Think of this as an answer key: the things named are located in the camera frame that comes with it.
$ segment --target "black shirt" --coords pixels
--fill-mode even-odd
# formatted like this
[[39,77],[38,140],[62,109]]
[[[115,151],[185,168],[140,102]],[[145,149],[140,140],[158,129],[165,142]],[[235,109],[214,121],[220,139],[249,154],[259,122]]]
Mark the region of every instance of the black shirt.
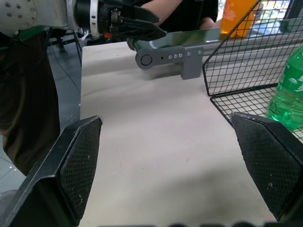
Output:
[[197,30],[200,27],[201,19],[204,17],[210,17],[214,22],[217,20],[218,0],[204,0],[202,2],[183,0],[176,10],[160,25],[160,28],[167,32]]

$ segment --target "cable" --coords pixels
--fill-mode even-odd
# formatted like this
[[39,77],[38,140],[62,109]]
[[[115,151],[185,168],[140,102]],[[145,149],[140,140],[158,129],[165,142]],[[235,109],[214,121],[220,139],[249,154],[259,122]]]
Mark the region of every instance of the cable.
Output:
[[52,45],[52,42],[50,42],[50,46],[52,47],[52,50],[53,50],[53,54],[55,56],[55,59],[58,63],[58,65],[60,66],[60,68],[65,72],[65,74],[67,75],[67,77],[71,80],[71,82],[74,84],[74,86],[76,87],[77,91],[79,92],[79,94],[81,94],[81,90],[77,87],[75,81],[70,77],[70,75],[67,73],[67,71],[63,68],[63,66],[59,63],[58,59],[57,59],[57,55],[55,53],[55,50],[53,48],[53,45]]
[[80,54],[80,50],[79,50],[79,48],[81,48],[80,47],[80,43],[79,43],[79,41],[77,39],[75,31],[73,31],[72,34],[74,35],[74,39],[75,39],[75,43],[76,43],[76,48],[77,48],[77,53],[78,53],[78,58],[80,60],[80,65],[82,67],[82,58],[81,58],[81,54]]

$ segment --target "orange bottle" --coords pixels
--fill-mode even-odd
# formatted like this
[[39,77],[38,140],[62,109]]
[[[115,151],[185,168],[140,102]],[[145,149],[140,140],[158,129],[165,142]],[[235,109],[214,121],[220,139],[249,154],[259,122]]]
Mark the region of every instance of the orange bottle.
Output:
[[[231,32],[256,2],[257,0],[226,0],[221,23],[221,39],[224,39]],[[231,39],[242,38],[250,33],[257,9],[258,6],[243,20],[230,36]]]

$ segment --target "robotic arm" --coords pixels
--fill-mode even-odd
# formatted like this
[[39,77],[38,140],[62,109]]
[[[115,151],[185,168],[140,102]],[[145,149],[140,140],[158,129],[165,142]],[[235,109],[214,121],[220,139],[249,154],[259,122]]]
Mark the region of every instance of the robotic arm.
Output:
[[158,21],[150,11],[123,0],[0,0],[0,32],[9,37],[34,26],[49,26],[151,41],[166,35],[154,25]]

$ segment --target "dark pants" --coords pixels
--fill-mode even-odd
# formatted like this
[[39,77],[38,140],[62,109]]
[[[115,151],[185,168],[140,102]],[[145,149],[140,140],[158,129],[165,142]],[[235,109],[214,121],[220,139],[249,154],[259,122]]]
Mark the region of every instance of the dark pants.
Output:
[[[43,34],[25,43],[28,47],[17,44],[10,50],[6,64],[16,64],[0,73],[0,81],[31,71],[43,57]],[[0,64],[6,52],[0,51]],[[0,134],[3,135],[5,153],[25,175],[58,138],[58,96],[47,56],[34,71],[0,83]]]

